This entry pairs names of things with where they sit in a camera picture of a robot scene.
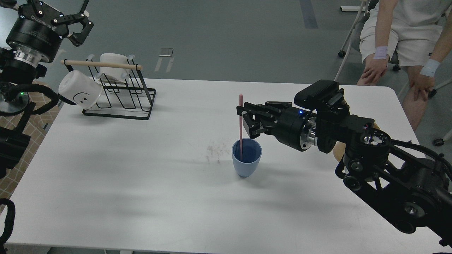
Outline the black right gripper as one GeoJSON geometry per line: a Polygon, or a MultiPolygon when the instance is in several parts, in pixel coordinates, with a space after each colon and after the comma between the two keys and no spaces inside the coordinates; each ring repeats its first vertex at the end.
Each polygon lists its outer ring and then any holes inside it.
{"type": "Polygon", "coordinates": [[[272,135],[280,143],[302,152],[311,146],[317,146],[317,114],[296,108],[292,102],[245,102],[244,106],[236,107],[236,113],[242,116],[245,131],[252,139],[262,133],[272,135]]]}

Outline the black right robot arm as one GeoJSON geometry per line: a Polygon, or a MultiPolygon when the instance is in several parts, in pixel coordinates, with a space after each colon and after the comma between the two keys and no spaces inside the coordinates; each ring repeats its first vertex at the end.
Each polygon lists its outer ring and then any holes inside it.
{"type": "Polygon", "coordinates": [[[374,120],[349,113],[345,102],[244,103],[236,112],[250,138],[274,136],[298,151],[329,153],[344,143],[335,174],[402,233],[428,227],[451,246],[451,165],[423,146],[394,140],[374,120]]]}

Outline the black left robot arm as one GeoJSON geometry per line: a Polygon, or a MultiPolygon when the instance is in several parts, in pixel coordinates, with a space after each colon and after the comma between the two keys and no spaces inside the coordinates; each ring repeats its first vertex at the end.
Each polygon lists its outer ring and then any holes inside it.
{"type": "Polygon", "coordinates": [[[68,99],[44,85],[33,81],[44,77],[47,69],[42,63],[51,63],[63,39],[79,47],[93,28],[84,0],[81,9],[74,14],[63,14],[42,0],[28,0],[18,5],[16,0],[2,0],[1,7],[15,10],[18,19],[14,23],[6,43],[1,48],[1,116],[21,114],[13,129],[1,128],[1,178],[13,169],[29,145],[31,137],[24,129],[32,115],[46,113],[60,100],[68,99]]]}

